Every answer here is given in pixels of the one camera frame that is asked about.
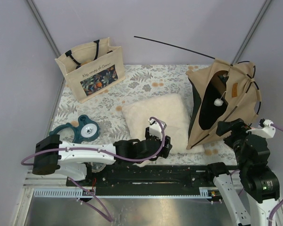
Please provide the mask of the beige fabric pet tent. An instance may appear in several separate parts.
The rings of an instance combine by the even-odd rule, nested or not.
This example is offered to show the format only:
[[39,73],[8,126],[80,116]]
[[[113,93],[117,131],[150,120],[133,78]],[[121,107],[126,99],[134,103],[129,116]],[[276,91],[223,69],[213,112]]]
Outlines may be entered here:
[[[262,102],[255,73],[253,62],[231,64],[220,59],[207,68],[186,72],[193,93],[187,149],[220,140],[219,121],[242,119],[247,125],[255,121]],[[223,100],[222,106],[214,105],[217,98]]]

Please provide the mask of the black tent pole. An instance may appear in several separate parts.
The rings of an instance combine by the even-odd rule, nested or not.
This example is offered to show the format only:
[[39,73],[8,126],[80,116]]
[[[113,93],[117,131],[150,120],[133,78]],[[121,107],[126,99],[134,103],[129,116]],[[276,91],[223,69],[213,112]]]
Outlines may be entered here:
[[195,50],[191,50],[191,49],[188,49],[188,48],[184,48],[184,47],[180,47],[180,46],[177,46],[177,45],[169,44],[169,43],[166,43],[166,42],[162,42],[162,41],[158,41],[158,40],[153,40],[153,39],[149,39],[149,38],[145,38],[145,37],[140,37],[140,36],[133,36],[133,37],[134,38],[138,38],[138,39],[142,39],[142,40],[152,41],[152,42],[163,44],[163,45],[167,45],[167,46],[171,46],[171,47],[178,48],[178,49],[182,49],[182,50],[189,51],[189,52],[192,52],[194,54],[197,54],[197,55],[200,55],[200,56],[203,56],[203,57],[207,57],[207,58],[210,58],[210,59],[214,59],[214,60],[216,59],[213,56],[210,56],[210,55],[207,55],[207,54],[204,54],[204,53],[201,53],[201,52],[197,52]]

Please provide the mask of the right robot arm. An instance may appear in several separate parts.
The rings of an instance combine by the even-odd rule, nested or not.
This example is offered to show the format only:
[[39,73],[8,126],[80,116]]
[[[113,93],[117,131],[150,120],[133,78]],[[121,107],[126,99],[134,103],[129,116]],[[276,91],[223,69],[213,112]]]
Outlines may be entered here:
[[267,139],[275,135],[271,120],[260,120],[259,128],[251,128],[242,119],[217,124],[216,134],[230,133],[224,143],[233,149],[239,177],[246,192],[250,211],[246,211],[234,189],[232,176],[223,162],[208,165],[206,183],[216,186],[235,226],[274,226],[279,203],[280,183],[268,167],[270,150]]

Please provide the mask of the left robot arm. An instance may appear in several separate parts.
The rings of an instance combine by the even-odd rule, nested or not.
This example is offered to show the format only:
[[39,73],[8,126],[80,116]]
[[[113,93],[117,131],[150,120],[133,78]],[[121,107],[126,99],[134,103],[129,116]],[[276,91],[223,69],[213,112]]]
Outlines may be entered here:
[[83,145],[61,141],[58,134],[50,135],[36,145],[33,174],[61,174],[83,186],[92,183],[88,163],[137,164],[167,158],[172,149],[171,138],[146,128],[145,139],[120,140],[107,145]]

